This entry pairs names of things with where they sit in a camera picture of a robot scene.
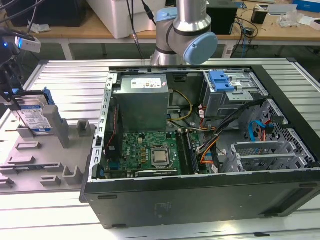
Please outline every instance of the ram slot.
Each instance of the ram slot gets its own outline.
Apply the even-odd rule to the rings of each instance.
[[[175,141],[176,141],[177,151],[179,155],[181,174],[188,175],[189,174],[189,167],[187,162],[188,151],[185,150],[183,135],[179,132],[176,132]]]

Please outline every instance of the wooden table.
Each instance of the wooden table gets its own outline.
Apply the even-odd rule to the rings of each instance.
[[[246,1],[247,9],[239,9],[237,15],[250,21],[253,9],[258,3]],[[320,18],[319,13],[299,11],[302,14]],[[316,31],[310,26],[301,25],[300,27],[281,28],[276,24],[278,16],[267,15],[264,24],[256,24],[259,29],[257,37],[252,41],[253,45],[278,45],[278,46],[320,46],[320,31]],[[244,23],[246,27],[253,27],[249,23]],[[19,30],[25,30],[25,27],[16,27]],[[105,44],[134,44],[132,36],[122,39],[114,39],[109,30],[100,21],[98,16],[89,11],[86,21],[81,27],[51,27],[52,31],[40,34],[34,34],[42,43],[59,43],[62,46],[65,58],[74,59],[69,44],[102,44],[103,50]],[[144,31],[138,33],[141,44],[155,44],[156,32]],[[240,27],[235,24],[231,35],[219,35],[219,44],[225,45],[223,58],[230,58],[234,46],[241,37]]]

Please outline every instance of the power supply label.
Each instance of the power supply label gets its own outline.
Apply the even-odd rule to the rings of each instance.
[[[35,132],[49,132],[51,125],[43,115],[43,109],[40,105],[21,106],[21,117],[28,127]]]
[[[131,80],[131,89],[160,89],[161,78],[134,78]]]

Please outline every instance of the yellow wire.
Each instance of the yellow wire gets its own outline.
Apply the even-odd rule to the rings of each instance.
[[[190,105],[190,111],[186,116],[179,117],[179,118],[170,118],[170,119],[168,119],[168,121],[180,121],[180,120],[188,118],[192,114],[192,104],[191,104],[190,100],[184,94],[182,94],[182,92],[180,92],[178,90],[173,90],[173,92],[180,94],[185,100],[187,100],[187,102]]]

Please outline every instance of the white box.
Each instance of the white box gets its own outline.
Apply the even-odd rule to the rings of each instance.
[[[129,37],[133,33],[127,0],[87,0],[91,8],[115,39]],[[166,0],[144,0],[154,16],[166,6]],[[156,26],[148,18],[141,0],[134,0],[134,29],[136,33],[154,31]]]

